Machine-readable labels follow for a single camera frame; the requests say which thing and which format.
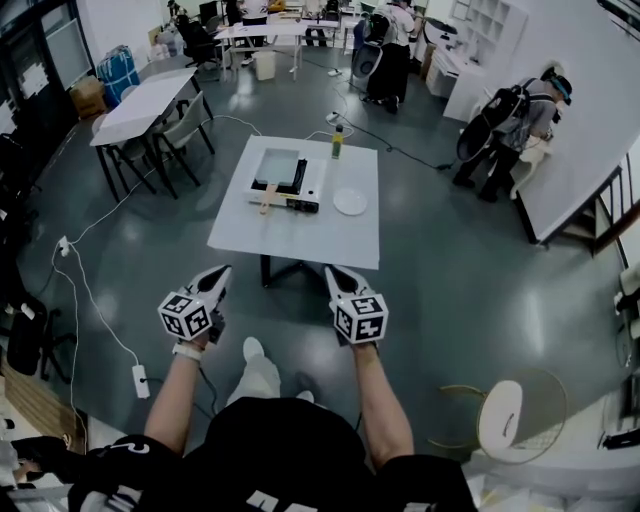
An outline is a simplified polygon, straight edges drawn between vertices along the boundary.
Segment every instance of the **shelf unit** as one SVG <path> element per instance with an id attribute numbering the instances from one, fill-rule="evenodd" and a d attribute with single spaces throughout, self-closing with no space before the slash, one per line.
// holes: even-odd
<path id="1" fill-rule="evenodd" d="M 472 0 L 466 19 L 467 57 L 488 67 L 511 52 L 524 28 L 527 14 L 505 0 Z"/>

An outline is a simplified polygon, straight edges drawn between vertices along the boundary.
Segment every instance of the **black shirt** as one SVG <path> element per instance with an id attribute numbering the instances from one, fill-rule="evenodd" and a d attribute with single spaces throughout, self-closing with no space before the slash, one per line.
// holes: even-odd
<path id="1" fill-rule="evenodd" d="M 106 501 L 138 503 L 136 510 L 475 510 L 454 461 L 399 457 L 374 476 L 365 456 L 357 433 L 326 409 L 296 398 L 241 398 L 184 458 L 144 436 L 92 451 L 69 508 L 79 511 L 96 491 Z"/>

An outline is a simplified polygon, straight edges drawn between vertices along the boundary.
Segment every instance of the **forearm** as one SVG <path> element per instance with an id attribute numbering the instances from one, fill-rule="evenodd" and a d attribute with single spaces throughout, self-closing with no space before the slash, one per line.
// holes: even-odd
<path id="1" fill-rule="evenodd" d="M 187 442 L 199 367 L 193 359 L 175 356 L 144 429 L 145 436 L 178 455 L 184 453 Z"/>
<path id="2" fill-rule="evenodd" d="M 365 435 L 376 469 L 394 457 L 413 455 L 409 420 L 384 373 L 376 348 L 354 345 Z"/>

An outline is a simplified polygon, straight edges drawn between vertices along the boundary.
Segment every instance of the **power cable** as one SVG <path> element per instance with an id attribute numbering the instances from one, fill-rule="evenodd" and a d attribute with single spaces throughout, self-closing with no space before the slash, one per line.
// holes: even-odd
<path id="1" fill-rule="evenodd" d="M 373 137 L 374 139 L 379 140 L 380 142 L 382 142 L 383 144 L 385 144 L 387 146 L 386 148 L 386 152 L 387 153 L 391 153 L 393 151 L 397 151 L 398 153 L 401 153 L 402 155 L 406 156 L 407 158 L 410 158 L 411 160 L 415 160 L 418 163 L 421 163 L 422 165 L 425 165 L 431 169 L 435 169 L 436 171 L 444 171 L 446 169 L 450 169 L 453 164 L 440 164 L 440 165 L 432 165 L 428 162 L 425 162 L 424 160 L 413 156 L 409 153 L 407 153 L 404 149 L 399 148 L 397 146 L 394 146 L 393 144 L 391 144 L 390 142 L 388 142 L 387 140 L 383 139 L 382 137 L 376 135 L 375 133 L 370 132 L 369 130 L 365 130 L 364 128 L 353 124 L 349 119 L 347 119 L 345 116 L 343 116 L 342 114 L 338 114 L 337 112 L 334 112 L 335 114 L 338 115 L 338 117 L 341 117 L 342 119 L 344 119 L 347 123 L 349 123 L 351 126 L 353 126 L 356 130 L 360 130 L 363 133 L 366 133 L 367 135 Z"/>

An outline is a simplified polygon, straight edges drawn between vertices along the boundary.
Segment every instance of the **white table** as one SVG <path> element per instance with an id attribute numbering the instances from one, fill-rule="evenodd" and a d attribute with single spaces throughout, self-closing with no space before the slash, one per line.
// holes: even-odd
<path id="1" fill-rule="evenodd" d="M 260 205 L 249 203 L 244 190 L 252 180 L 266 148 L 293 149 L 301 158 L 326 159 L 326 179 L 316 214 L 272 206 L 260 215 Z M 362 215 L 349 217 L 336 210 L 333 196 L 354 188 L 367 198 Z M 262 281 L 272 280 L 270 257 L 291 258 L 347 267 L 378 269 L 378 154 L 345 145 L 340 159 L 331 158 L 331 144 L 300 139 L 251 136 L 227 188 L 207 245 L 214 249 L 261 255 Z"/>
<path id="2" fill-rule="evenodd" d="M 216 35 L 215 39 L 223 41 L 222 43 L 222 69 L 223 69 L 223 78 L 227 79 L 227 56 L 231 57 L 231 53 L 245 53 L 247 51 L 273 51 L 273 50 L 288 50 L 290 46 L 277 46 L 275 43 L 278 39 L 278 36 L 294 36 L 295 37 L 295 45 L 293 49 L 293 80 L 295 81 L 298 77 L 298 68 L 302 67 L 302 47 L 300 45 L 300 39 L 304 36 L 307 28 L 305 25 L 301 25 L 300 23 L 272 23 L 267 25 L 248 25 L 243 26 L 240 24 L 236 24 L 233 27 L 229 27 L 218 35 Z M 247 38 L 249 41 L 249 48 L 236 48 L 235 40 Z M 256 48 L 251 43 L 251 37 L 273 37 L 273 43 L 269 46 L 262 46 Z M 234 68 L 234 72 L 237 76 L 238 68 Z"/>
<path id="3" fill-rule="evenodd" d="M 102 150 L 105 149 L 108 153 L 117 152 L 131 170 L 138 175 L 139 173 L 133 163 L 120 150 L 117 144 L 131 139 L 139 139 L 144 145 L 147 154 L 154 160 L 153 150 L 148 141 L 142 136 L 151 128 L 158 116 L 167 109 L 187 82 L 191 81 L 196 92 L 200 92 L 195 73 L 195 69 L 187 68 L 167 71 L 147 78 L 107 115 L 100 130 L 91 140 L 90 145 L 96 148 L 102 170 L 116 202 L 120 200 Z M 204 105 L 209 117 L 213 119 L 213 114 L 206 100 Z M 143 181 L 147 187 L 152 189 L 145 180 Z M 128 193 L 128 187 L 126 187 L 124 180 L 123 186 L 125 186 L 125 192 Z"/>

